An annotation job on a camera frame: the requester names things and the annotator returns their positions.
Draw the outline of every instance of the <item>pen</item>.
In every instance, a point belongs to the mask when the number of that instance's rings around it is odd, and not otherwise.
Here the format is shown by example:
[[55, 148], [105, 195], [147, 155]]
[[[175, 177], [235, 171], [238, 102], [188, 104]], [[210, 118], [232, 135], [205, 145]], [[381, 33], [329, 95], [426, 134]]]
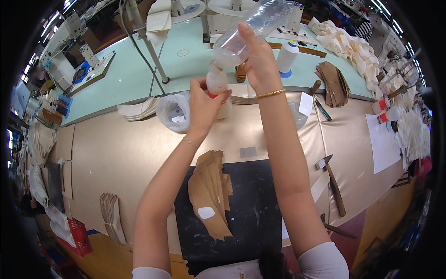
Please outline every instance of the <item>pen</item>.
[[328, 115], [328, 112], [322, 107], [321, 103], [319, 103], [318, 100], [316, 100], [316, 105], [319, 107], [319, 109], [321, 110], [322, 114], [325, 116], [325, 118], [328, 121], [331, 121], [331, 117], [330, 115]]

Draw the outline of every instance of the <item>white sleeve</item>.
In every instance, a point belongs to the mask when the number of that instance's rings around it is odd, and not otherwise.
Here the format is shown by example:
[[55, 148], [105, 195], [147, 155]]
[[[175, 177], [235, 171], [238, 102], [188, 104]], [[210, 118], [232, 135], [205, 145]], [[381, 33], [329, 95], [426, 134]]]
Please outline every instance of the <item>white sleeve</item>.
[[299, 279], [349, 278], [348, 266], [334, 242], [325, 242], [303, 253], [298, 259]]
[[172, 279], [167, 271], [155, 267], [137, 267], [132, 275], [133, 279]]

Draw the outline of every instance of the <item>black cutting mat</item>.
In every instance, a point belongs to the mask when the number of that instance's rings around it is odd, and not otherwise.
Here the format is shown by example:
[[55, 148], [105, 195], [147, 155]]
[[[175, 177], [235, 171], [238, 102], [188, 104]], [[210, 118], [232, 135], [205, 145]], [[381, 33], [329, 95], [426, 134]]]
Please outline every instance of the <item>black cutting mat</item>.
[[190, 167], [175, 200], [178, 234], [183, 259], [206, 262], [242, 262], [258, 259], [266, 246], [280, 252], [281, 213], [274, 191], [269, 160], [223, 164], [229, 173], [233, 195], [230, 211], [225, 211], [234, 237], [221, 241], [209, 236], [195, 216], [187, 183], [195, 167]]
[[65, 207], [63, 205], [63, 195], [62, 195], [62, 183], [60, 177], [60, 166], [56, 163], [46, 163], [46, 168], [48, 169], [48, 196], [50, 202], [57, 207], [60, 212], [65, 213]]

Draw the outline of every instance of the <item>light green table surface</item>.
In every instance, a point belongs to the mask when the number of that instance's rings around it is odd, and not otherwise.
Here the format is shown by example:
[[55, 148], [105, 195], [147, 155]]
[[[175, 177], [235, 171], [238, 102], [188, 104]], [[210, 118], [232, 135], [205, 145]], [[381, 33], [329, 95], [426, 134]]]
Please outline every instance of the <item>light green table surface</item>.
[[[301, 28], [308, 35], [315, 34], [306, 25]], [[168, 38], [164, 44], [155, 50], [159, 55], [160, 63], [170, 82], [162, 84], [166, 93], [176, 93], [189, 89], [190, 79], [206, 76], [207, 66], [214, 58], [209, 44], [202, 43], [202, 24], [199, 17], [174, 24], [169, 31]], [[269, 42], [284, 43], [287, 40], [267, 38]], [[154, 67], [153, 60], [142, 40], [137, 44], [149, 63]], [[307, 47], [327, 52], [325, 58], [310, 54], [299, 54], [291, 68], [292, 75], [282, 79], [286, 89], [291, 91], [308, 91], [318, 77], [314, 74], [316, 66], [329, 61], [341, 70], [351, 89], [350, 97], [361, 100], [373, 100], [372, 94], [366, 89], [365, 79], [351, 66], [350, 62], [327, 51], [321, 45]], [[116, 55], [108, 69], [106, 76], [79, 91], [73, 96], [73, 104], [67, 119], [62, 121], [62, 126], [80, 122], [82, 120], [116, 110], [117, 104], [143, 101], [149, 95], [159, 96], [162, 94], [158, 84], [154, 81], [150, 69], [147, 67], [137, 50], [133, 47], [129, 38], [125, 38], [97, 55], [101, 57], [112, 51]], [[229, 83], [237, 83], [235, 80], [235, 69], [225, 69], [228, 74]], [[319, 92], [324, 92], [325, 85], [322, 82]]]

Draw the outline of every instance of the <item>tan table surface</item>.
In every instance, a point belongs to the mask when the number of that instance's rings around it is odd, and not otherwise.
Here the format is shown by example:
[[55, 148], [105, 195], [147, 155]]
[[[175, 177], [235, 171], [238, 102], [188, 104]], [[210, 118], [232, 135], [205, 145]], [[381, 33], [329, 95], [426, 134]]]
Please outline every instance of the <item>tan table surface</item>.
[[[300, 99], [299, 92], [287, 92], [288, 101]], [[381, 197], [403, 174], [399, 161], [374, 175], [372, 145], [365, 113], [372, 103], [350, 99], [342, 108], [324, 105], [333, 121], [327, 122], [319, 109], [298, 131], [313, 185], [322, 175], [315, 164], [334, 154], [330, 161], [347, 210], [339, 218], [331, 191], [326, 187], [316, 206], [328, 216], [329, 223], [340, 225], [366, 209]], [[64, 198], [68, 215], [101, 233], [107, 234], [99, 205], [104, 192], [117, 194], [121, 224], [128, 243], [133, 243], [133, 226], [139, 199], [150, 180], [167, 159], [183, 135], [167, 129], [156, 116], [127, 122], [117, 111], [76, 124], [72, 154], [73, 199]], [[255, 146], [257, 156], [240, 158], [240, 148]], [[233, 105], [229, 117], [217, 120], [198, 149], [191, 165], [208, 150], [224, 150], [223, 163], [268, 158], [259, 107]], [[168, 217], [169, 252], [181, 254], [175, 211]]]

